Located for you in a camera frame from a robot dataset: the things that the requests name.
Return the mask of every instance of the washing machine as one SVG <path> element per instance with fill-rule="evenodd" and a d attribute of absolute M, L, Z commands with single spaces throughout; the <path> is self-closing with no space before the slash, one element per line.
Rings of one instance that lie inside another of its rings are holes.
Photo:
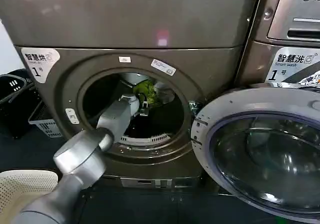
<path fill-rule="evenodd" d="M 320 0 L 258 0 L 237 85 L 316 85 L 320 61 Z"/>
<path fill-rule="evenodd" d="M 106 153 L 105 180 L 195 186 L 190 128 L 228 89 L 256 0 L 0 0 L 0 16 L 63 135 L 135 93 L 139 116 Z"/>
<path fill-rule="evenodd" d="M 202 108 L 191 129 L 198 160 L 220 186 L 304 223 L 320 223 L 319 6 L 258 0 L 237 88 Z"/>

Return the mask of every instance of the white label sticker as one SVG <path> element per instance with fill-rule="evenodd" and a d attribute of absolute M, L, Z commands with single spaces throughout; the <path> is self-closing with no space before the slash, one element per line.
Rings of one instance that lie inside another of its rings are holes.
<path fill-rule="evenodd" d="M 151 66 L 171 76 L 174 75 L 176 72 L 176 69 L 174 67 L 171 67 L 170 65 L 160 60 L 153 60 Z"/>
<path fill-rule="evenodd" d="M 120 63 L 131 63 L 131 57 L 119 56 Z"/>
<path fill-rule="evenodd" d="M 78 125 L 78 124 L 80 123 L 74 109 L 72 109 L 72 108 L 66 108 L 65 111 L 66 111 L 67 117 L 69 118 L 69 121 L 70 121 L 72 124 Z"/>
<path fill-rule="evenodd" d="M 51 68 L 60 59 L 55 49 L 22 48 L 21 53 L 39 83 L 46 82 Z"/>
<path fill-rule="evenodd" d="M 320 49 L 284 47 L 277 51 L 265 82 L 300 83 L 320 70 Z"/>

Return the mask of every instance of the green cloth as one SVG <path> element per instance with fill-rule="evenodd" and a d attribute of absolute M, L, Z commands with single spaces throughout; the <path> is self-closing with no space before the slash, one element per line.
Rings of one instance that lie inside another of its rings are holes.
<path fill-rule="evenodd" d="M 142 81 L 134 86 L 133 93 L 139 96 L 141 105 L 145 100 L 147 100 L 148 105 L 150 105 L 151 108 L 162 105 L 161 101 L 157 97 L 157 93 L 155 92 L 155 86 L 150 80 Z"/>

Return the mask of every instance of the drum opening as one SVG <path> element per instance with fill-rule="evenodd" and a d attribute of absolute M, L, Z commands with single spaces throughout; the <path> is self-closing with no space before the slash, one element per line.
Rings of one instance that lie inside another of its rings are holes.
<path fill-rule="evenodd" d="M 179 132 L 184 122 L 184 110 L 178 95 L 166 83 L 139 73 L 108 75 L 87 89 L 83 111 L 93 128 L 102 111 L 123 94 L 135 94 L 139 98 L 140 108 L 120 143 L 158 145 Z"/>

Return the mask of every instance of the door glass window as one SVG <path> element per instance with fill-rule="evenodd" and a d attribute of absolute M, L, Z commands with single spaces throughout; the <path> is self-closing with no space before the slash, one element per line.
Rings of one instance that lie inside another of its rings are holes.
<path fill-rule="evenodd" d="M 221 174 L 244 195 L 297 212 L 320 210 L 320 131 L 277 115 L 241 118 L 211 138 Z"/>

